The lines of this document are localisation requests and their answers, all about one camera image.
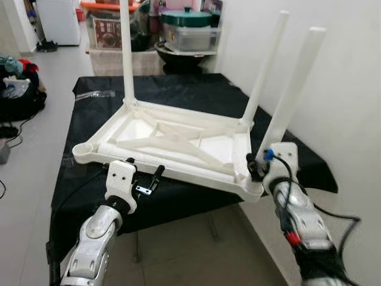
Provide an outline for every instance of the black cloth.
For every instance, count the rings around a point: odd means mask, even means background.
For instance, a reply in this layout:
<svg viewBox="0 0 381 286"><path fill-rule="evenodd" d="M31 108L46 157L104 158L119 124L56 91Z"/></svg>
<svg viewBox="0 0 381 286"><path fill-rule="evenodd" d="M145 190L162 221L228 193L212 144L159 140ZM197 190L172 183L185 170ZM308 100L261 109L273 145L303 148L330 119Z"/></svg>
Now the black cloth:
<svg viewBox="0 0 381 286"><path fill-rule="evenodd" d="M240 118L248 102L247 96L220 74L138 76L134 77L134 87L138 100L229 117ZM51 227L55 250L60 260L74 245L82 223L104 202L106 192L107 174L102 171L101 165L77 164L71 149L76 144L87 141L120 108L123 78L81 77L73 89L75 95L110 89L115 90L115 97L84 98L74 105L52 200L54 213L60 203L75 191L57 212ZM270 119L266 112L258 108L251 133L254 134L251 136L253 153L257 152ZM324 160L289 132L284 141L292 141L298 145L301 168L298 179L301 184L337 192L336 182ZM148 186L151 175L138 173L136 179L139 180L139 185ZM123 222L121 232L137 231L240 201L235 194L163 178L152 197L141 195L137 211Z"/></svg>
<svg viewBox="0 0 381 286"><path fill-rule="evenodd" d="M0 123L31 118L44 109L45 100L46 93L39 91L32 83L21 97L4 98L0 91Z"/></svg>

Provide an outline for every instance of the tiled floor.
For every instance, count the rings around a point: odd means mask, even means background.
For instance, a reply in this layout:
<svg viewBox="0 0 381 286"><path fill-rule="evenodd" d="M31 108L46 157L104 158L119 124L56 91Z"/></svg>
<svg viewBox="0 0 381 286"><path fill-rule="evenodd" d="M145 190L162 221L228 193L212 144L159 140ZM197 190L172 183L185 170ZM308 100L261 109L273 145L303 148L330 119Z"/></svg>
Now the tiled floor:
<svg viewBox="0 0 381 286"><path fill-rule="evenodd" d="M80 76L91 76L87 37L80 47L35 54L48 99L23 128L24 142L12 149L0 179L0 285L48 285L45 243L53 195ZM268 253L231 208L214 212L221 240L214 242L207 217L199 215L139 232L141 263L132 262L133 237L117 238L105 284L130 286L283 285Z"/></svg>
<svg viewBox="0 0 381 286"><path fill-rule="evenodd" d="M133 234L118 237L105 286L286 285L237 212L238 206L212 212L218 241L207 214L139 231L140 263L133 262Z"/></svg>

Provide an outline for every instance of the green lid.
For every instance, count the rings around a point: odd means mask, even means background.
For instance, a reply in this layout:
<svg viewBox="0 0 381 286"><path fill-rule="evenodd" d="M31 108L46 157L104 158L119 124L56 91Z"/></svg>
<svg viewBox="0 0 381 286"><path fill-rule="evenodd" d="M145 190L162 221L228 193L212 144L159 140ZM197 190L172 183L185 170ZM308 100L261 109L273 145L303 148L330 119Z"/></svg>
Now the green lid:
<svg viewBox="0 0 381 286"><path fill-rule="evenodd" d="M161 13L161 21L179 27L206 27L211 24L212 15L206 12L193 12L189 7L184 11L173 10Z"/></svg>

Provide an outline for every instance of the table leg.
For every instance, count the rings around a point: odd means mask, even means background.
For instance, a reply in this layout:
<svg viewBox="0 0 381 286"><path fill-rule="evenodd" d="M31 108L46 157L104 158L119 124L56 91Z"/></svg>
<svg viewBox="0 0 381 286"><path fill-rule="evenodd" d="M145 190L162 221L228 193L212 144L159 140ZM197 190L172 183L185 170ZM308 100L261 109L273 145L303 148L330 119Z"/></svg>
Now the table leg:
<svg viewBox="0 0 381 286"><path fill-rule="evenodd" d="M213 240L219 241L220 236L218 235L218 232L216 230L216 226L214 225L214 219L213 219L212 212L208 212L208 222L209 222L210 231L212 232L212 235L213 235Z"/></svg>
<svg viewBox="0 0 381 286"><path fill-rule="evenodd" d="M139 263L140 262L139 236L137 231L134 232L133 237L134 237L133 261L134 263Z"/></svg>

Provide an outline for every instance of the blue connector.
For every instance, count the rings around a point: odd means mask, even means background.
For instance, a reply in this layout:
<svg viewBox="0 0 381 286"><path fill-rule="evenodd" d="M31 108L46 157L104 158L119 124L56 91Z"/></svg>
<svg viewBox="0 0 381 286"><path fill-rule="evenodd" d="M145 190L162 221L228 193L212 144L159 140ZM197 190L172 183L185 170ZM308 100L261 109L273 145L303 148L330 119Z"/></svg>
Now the blue connector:
<svg viewBox="0 0 381 286"><path fill-rule="evenodd" d="M265 161L271 161L274 158L274 151L272 149L268 149L266 155L264 156Z"/></svg>

